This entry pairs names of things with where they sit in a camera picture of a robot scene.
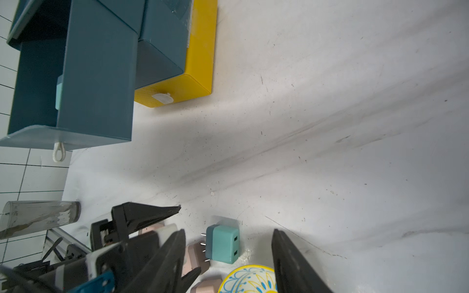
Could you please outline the yellow patterned plate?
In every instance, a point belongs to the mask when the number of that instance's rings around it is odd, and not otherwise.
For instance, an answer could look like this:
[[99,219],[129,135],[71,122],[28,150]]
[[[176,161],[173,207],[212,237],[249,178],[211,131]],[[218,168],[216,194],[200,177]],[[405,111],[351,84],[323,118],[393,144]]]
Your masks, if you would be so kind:
[[218,293],[277,293],[273,269],[261,265],[238,267],[223,280]]

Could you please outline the teal drawer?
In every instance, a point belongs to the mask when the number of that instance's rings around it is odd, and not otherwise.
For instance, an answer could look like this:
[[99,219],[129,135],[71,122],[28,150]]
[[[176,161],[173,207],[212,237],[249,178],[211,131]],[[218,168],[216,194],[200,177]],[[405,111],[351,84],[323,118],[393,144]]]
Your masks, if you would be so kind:
[[131,140],[138,33],[101,1],[20,1],[7,44],[20,57],[2,146],[77,150]]

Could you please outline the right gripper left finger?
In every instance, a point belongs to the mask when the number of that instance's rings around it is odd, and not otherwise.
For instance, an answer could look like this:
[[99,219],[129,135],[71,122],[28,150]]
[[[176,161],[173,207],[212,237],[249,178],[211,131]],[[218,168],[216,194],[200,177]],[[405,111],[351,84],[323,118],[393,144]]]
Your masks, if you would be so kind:
[[182,275],[186,248],[184,230],[171,234],[164,245],[122,291],[124,293],[185,293],[196,281],[201,268]]

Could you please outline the teal plug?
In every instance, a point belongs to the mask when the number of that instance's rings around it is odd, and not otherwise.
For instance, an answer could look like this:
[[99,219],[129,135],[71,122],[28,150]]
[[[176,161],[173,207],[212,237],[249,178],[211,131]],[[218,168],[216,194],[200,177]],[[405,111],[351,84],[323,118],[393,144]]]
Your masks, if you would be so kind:
[[205,232],[205,257],[209,260],[234,264],[240,255],[239,229],[212,225]]
[[56,83],[56,101],[55,101],[55,108],[57,111],[60,110],[61,107],[61,98],[62,98],[62,88],[63,88],[63,75],[60,75],[57,78]]

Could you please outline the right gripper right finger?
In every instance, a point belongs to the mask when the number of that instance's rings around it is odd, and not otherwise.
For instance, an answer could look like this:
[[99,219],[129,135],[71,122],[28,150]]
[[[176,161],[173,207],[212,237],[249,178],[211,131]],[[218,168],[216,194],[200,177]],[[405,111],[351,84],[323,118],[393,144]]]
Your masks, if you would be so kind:
[[280,293],[332,293],[284,231],[272,235],[272,256]]

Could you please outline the yellow bottom drawer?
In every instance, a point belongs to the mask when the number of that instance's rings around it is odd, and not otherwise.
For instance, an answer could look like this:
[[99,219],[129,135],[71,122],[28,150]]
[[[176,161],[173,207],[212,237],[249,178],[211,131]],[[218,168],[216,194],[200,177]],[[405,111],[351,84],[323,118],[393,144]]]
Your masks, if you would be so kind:
[[217,1],[192,1],[184,73],[135,89],[134,100],[161,107],[212,93],[216,43]]

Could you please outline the clear glass cup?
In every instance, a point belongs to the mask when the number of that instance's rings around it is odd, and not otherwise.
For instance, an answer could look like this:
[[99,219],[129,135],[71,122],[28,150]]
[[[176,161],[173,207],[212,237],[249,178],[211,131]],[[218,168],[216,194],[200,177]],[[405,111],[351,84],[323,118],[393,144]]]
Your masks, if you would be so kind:
[[75,223],[80,214],[78,201],[8,201],[1,211],[1,239]]

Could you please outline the teal drawer cabinet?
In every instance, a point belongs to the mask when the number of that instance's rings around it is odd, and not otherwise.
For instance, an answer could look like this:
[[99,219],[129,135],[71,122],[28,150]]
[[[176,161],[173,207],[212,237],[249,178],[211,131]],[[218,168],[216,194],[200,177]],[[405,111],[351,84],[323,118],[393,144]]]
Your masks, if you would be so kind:
[[138,33],[135,88],[184,73],[192,1],[101,1]]

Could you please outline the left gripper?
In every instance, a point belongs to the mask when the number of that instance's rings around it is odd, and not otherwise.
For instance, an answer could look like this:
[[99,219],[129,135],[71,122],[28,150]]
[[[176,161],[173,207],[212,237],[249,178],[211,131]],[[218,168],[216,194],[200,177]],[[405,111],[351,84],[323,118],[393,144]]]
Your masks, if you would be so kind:
[[119,293],[123,291],[161,247],[159,234],[150,230],[129,235],[166,220],[181,206],[153,206],[128,202],[112,208],[111,236],[121,241],[91,251],[72,239],[62,261],[45,261],[39,280],[51,293]]

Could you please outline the pink plug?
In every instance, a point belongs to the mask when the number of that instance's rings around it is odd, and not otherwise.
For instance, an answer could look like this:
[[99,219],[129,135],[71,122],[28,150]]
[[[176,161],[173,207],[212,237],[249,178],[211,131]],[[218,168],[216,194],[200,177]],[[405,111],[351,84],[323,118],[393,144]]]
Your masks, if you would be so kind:
[[148,233],[150,231],[156,231],[157,229],[160,229],[162,227],[164,227],[164,223],[155,223],[155,224],[152,224],[150,226],[147,226],[147,227],[139,230],[138,235],[142,235],[142,234]]
[[222,280],[211,279],[204,280],[196,284],[191,290],[190,293],[218,293],[219,288],[221,287]]
[[198,267],[201,269],[201,275],[210,268],[210,260],[205,256],[205,246],[202,242],[196,242],[185,248],[182,276]]

